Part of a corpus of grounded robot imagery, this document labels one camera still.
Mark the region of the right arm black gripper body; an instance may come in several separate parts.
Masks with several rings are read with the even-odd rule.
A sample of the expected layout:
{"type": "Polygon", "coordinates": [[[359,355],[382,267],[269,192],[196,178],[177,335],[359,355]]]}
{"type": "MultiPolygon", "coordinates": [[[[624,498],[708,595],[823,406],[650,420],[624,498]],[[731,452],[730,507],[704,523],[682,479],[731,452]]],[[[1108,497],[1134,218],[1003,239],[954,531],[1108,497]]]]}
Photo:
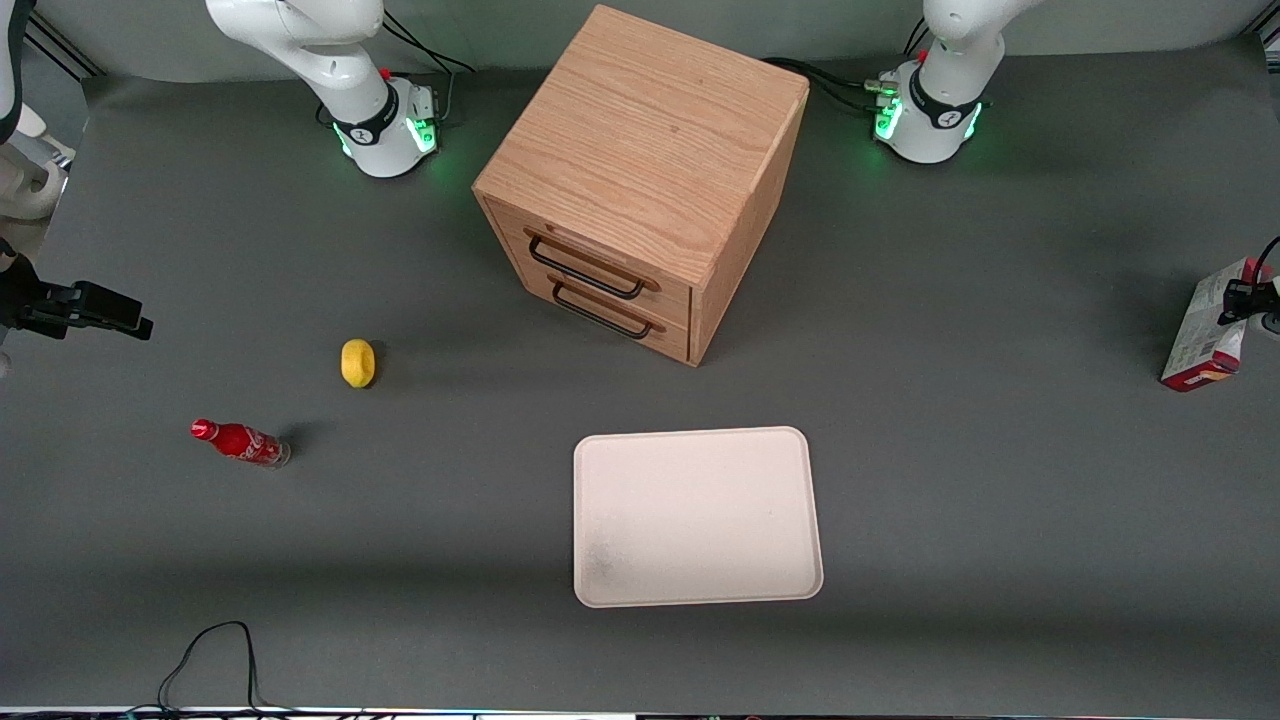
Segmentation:
{"type": "Polygon", "coordinates": [[[29,331],[64,340],[72,327],[74,290],[44,282],[33,263],[15,250],[1,251],[1,323],[12,331],[29,331]]]}

